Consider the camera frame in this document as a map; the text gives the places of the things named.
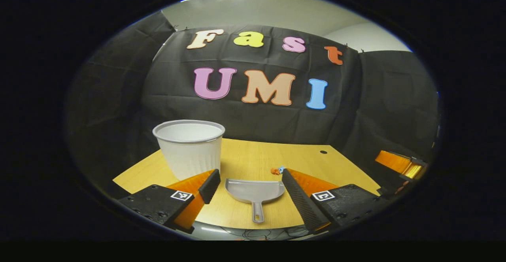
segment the gray dustpan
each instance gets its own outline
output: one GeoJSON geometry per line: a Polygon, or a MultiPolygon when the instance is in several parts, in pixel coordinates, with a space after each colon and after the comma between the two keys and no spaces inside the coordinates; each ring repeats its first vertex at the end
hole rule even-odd
{"type": "Polygon", "coordinates": [[[253,206],[253,222],[264,222],[262,203],[278,198],[284,193],[281,181],[244,181],[226,179],[226,191],[237,201],[251,203],[253,206]]]}

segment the blue letter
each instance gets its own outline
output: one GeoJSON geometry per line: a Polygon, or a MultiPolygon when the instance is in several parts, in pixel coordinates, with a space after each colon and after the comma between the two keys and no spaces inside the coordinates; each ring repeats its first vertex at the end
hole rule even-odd
{"type": "Polygon", "coordinates": [[[326,106],[323,103],[323,96],[325,87],[327,87],[327,82],[319,79],[310,79],[309,84],[313,86],[313,89],[311,90],[311,100],[306,103],[306,106],[311,109],[325,109],[326,106]]]}

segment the white plastic cup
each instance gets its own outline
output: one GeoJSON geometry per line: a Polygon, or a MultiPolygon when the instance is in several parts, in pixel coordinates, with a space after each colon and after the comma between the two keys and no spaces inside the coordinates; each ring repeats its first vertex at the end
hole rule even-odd
{"type": "Polygon", "coordinates": [[[169,121],[153,129],[163,157],[179,180],[220,170],[224,132],[218,123],[198,120],[169,121]]]}

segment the cup rim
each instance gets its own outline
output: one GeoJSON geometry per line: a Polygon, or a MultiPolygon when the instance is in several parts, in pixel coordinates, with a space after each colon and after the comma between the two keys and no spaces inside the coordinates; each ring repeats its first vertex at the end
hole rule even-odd
{"type": "Polygon", "coordinates": [[[215,141],[218,138],[220,138],[221,136],[223,136],[223,134],[225,133],[225,127],[223,127],[223,125],[220,125],[218,123],[209,122],[209,121],[201,121],[201,120],[174,120],[174,121],[163,122],[163,123],[157,125],[156,127],[153,128],[152,132],[153,132],[153,135],[156,138],[161,139],[162,141],[168,141],[169,143],[205,143],[205,142],[208,142],[208,141],[215,141]],[[164,137],[160,136],[159,134],[157,134],[157,132],[160,129],[162,129],[162,128],[165,128],[167,126],[172,126],[172,125],[178,125],[178,124],[202,124],[202,125],[208,125],[208,126],[213,126],[213,127],[219,128],[221,130],[221,132],[218,135],[212,136],[210,138],[204,138],[204,139],[199,139],[199,140],[188,140],[188,141],[176,141],[176,140],[173,140],[173,139],[164,138],[164,137]]]}

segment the foam letter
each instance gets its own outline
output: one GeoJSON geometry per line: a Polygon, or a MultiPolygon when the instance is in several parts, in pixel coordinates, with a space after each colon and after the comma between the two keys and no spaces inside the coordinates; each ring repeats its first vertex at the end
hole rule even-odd
{"type": "Polygon", "coordinates": [[[195,33],[195,35],[197,36],[195,37],[195,39],[193,39],[193,42],[189,44],[186,48],[187,49],[203,48],[206,46],[206,44],[204,44],[204,41],[208,41],[208,43],[210,43],[215,39],[217,34],[221,35],[223,34],[223,32],[224,31],[221,28],[216,30],[199,31],[195,33]]]}
{"type": "Polygon", "coordinates": [[[306,50],[306,47],[303,45],[304,40],[296,37],[285,37],[283,39],[285,43],[283,45],[283,49],[286,51],[294,51],[296,53],[303,53],[306,50]]]}
{"type": "Polygon", "coordinates": [[[242,98],[245,103],[256,103],[258,102],[257,90],[260,98],[264,103],[267,103],[272,95],[276,93],[276,96],[272,99],[272,103],[275,105],[291,105],[290,100],[290,89],[291,82],[295,79],[295,75],[288,73],[280,73],[269,83],[267,77],[263,71],[260,70],[247,70],[244,72],[248,76],[248,88],[246,95],[242,98]]]}
{"type": "Polygon", "coordinates": [[[213,72],[212,68],[195,69],[195,93],[204,99],[220,99],[225,97],[230,91],[232,82],[232,74],[236,73],[236,69],[222,68],[219,72],[222,74],[222,82],[220,89],[211,91],[208,89],[209,75],[213,72]]]}
{"type": "Polygon", "coordinates": [[[342,52],[336,47],[325,47],[325,50],[329,51],[329,60],[337,65],[343,64],[343,61],[339,59],[339,55],[343,55],[342,52]]]}
{"type": "Polygon", "coordinates": [[[234,44],[259,48],[264,45],[264,43],[262,43],[263,39],[264,35],[258,32],[242,32],[239,33],[239,37],[234,39],[234,44]]]}
{"type": "Polygon", "coordinates": [[[319,79],[310,79],[309,84],[311,84],[311,100],[306,103],[307,107],[311,109],[325,109],[325,104],[323,103],[323,97],[325,94],[325,87],[327,87],[327,82],[319,79]]]}

